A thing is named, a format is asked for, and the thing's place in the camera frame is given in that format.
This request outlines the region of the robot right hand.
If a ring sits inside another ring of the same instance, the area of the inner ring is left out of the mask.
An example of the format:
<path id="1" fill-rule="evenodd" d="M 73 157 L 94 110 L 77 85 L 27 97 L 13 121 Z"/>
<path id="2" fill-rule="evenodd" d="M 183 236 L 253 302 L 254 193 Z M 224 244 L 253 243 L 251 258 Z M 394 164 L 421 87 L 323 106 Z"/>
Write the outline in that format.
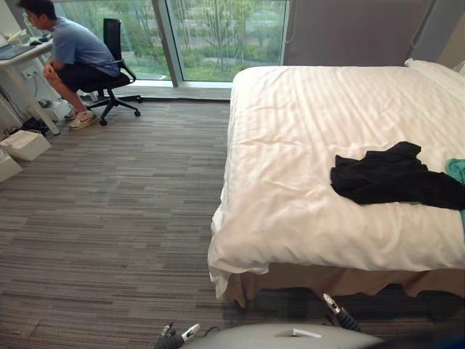
<path id="1" fill-rule="evenodd" d="M 356 322 L 345 308 L 340 307 L 329 294 L 323 293 L 323 299 L 332 312 L 333 319 L 336 321 L 338 326 L 343 329 L 361 332 L 361 327 L 358 322 Z"/>

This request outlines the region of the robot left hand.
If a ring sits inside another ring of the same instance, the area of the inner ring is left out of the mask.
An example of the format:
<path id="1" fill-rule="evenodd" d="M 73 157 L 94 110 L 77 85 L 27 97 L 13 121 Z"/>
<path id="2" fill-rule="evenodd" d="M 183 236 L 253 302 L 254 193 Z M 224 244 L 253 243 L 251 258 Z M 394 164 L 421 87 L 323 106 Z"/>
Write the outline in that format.
<path id="1" fill-rule="evenodd" d="M 177 333 L 174 323 L 165 325 L 156 344 L 155 349 L 177 349 L 193 338 L 201 328 L 200 324 L 194 324 L 182 333 Z"/>

